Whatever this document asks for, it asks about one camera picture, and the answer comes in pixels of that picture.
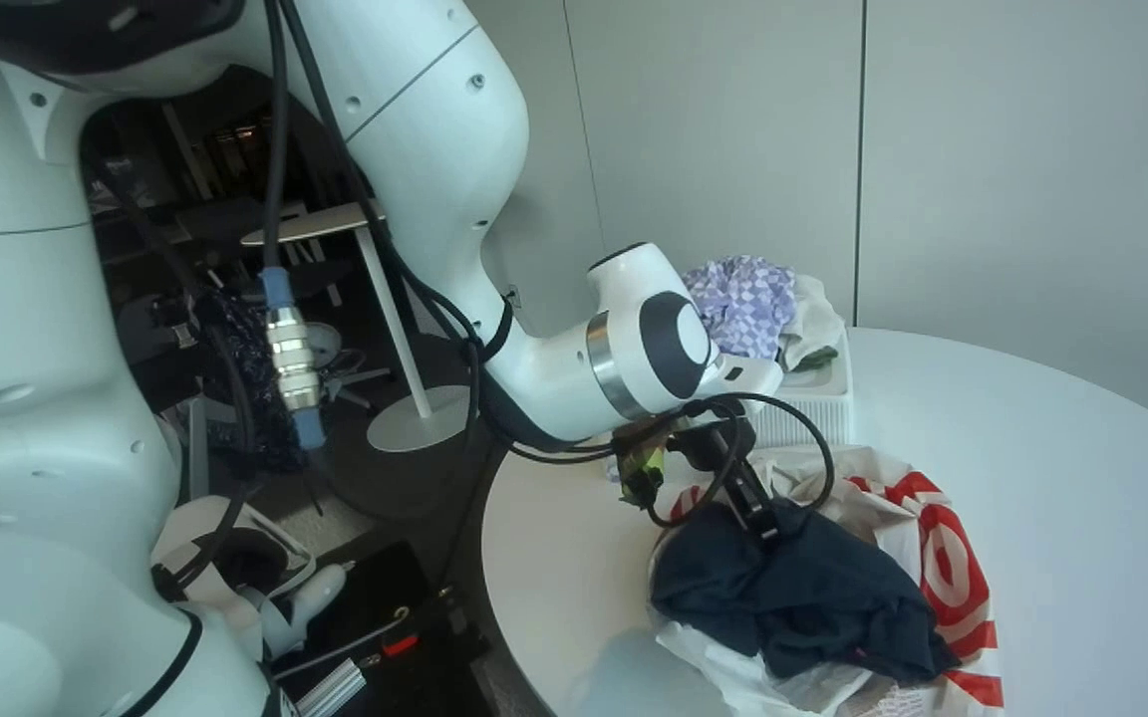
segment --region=table surface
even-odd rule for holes
[[[993,586],[1007,715],[1148,715],[1148,411],[926,334],[852,332],[852,448],[920,466]],[[500,628],[554,715],[723,715],[652,646],[659,529],[605,466],[508,460],[482,518]]]

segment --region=floor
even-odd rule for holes
[[[395,367],[385,359],[389,348],[368,348],[368,356],[372,367]],[[464,384],[449,343],[415,338],[415,356],[429,386]],[[546,715],[508,654],[482,586],[478,518],[504,449],[485,425],[470,425],[429,449],[379,456],[368,448],[368,421],[385,404],[399,404],[405,386],[404,380],[385,380],[358,386],[358,393],[372,411],[351,404],[328,405],[324,461],[306,473],[262,484],[253,501],[318,555],[409,544],[423,570],[457,595],[465,622],[489,646],[473,662],[489,709],[500,717]]]

